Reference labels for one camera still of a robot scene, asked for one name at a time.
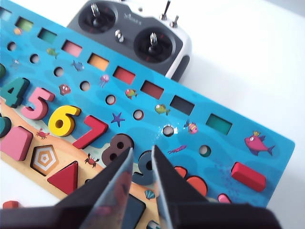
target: number 7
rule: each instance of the number 7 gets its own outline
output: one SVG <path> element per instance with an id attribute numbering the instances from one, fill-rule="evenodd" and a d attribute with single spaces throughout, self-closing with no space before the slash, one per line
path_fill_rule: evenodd
<path id="1" fill-rule="evenodd" d="M 84 120 L 84 123 L 90 126 L 92 129 L 77 139 L 75 142 L 73 142 L 72 145 L 78 149 L 84 149 L 95 139 L 103 135 L 108 129 L 108 125 L 105 122 L 93 117 L 92 115 L 87 116 Z"/>

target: crab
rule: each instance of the crab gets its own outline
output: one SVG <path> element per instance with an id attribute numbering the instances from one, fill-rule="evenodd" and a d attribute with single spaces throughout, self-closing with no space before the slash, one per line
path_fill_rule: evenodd
<path id="1" fill-rule="evenodd" d="M 96 166 L 96 162 L 98 162 L 99 159 L 94 160 L 92 157 L 90 157 L 90 154 L 88 154 L 88 158 L 85 160 L 85 164 L 88 162 L 89 165 L 92 165 L 92 168 Z"/>
<path id="2" fill-rule="evenodd" d="M 49 136 L 50 133 L 45 133 L 42 131 L 42 128 L 40 128 L 39 132 L 36 133 L 36 136 L 41 137 L 41 139 L 46 139 L 47 136 Z"/>

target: yellow number 6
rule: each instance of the yellow number 6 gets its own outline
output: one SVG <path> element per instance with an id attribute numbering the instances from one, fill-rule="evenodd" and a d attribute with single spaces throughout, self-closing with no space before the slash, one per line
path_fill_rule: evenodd
<path id="1" fill-rule="evenodd" d="M 64 105 L 57 108 L 49 119 L 49 129 L 57 136 L 68 136 L 75 128 L 75 121 L 70 115 L 79 116 L 81 109 L 76 106 Z"/>

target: joystick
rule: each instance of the joystick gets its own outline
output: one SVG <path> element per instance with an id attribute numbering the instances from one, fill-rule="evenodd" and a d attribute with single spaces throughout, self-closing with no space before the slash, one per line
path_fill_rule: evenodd
<path id="1" fill-rule="evenodd" d="M 177 26 L 178 16 L 174 21 L 167 19 L 170 3 L 167 1 L 159 16 L 149 12 L 149 5 L 137 4 L 136 0 L 90 0 L 68 28 L 179 81 L 189 63 L 192 44 Z"/>

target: white background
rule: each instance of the white background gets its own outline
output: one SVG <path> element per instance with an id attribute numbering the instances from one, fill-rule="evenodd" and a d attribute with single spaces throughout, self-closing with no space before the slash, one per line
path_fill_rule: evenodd
<path id="1" fill-rule="evenodd" d="M 14 2 L 63 26 L 85 3 Z M 165 0 L 143 2 L 155 6 L 157 15 L 166 5 Z M 288 9 L 305 8 L 302 0 L 289 3 Z M 268 208 L 284 229 L 305 228 L 305 14 L 267 0 L 172 0 L 167 15 L 176 14 L 193 41 L 181 83 L 296 143 Z M 1 205 L 12 199 L 26 207 L 58 201 L 1 162 Z"/>

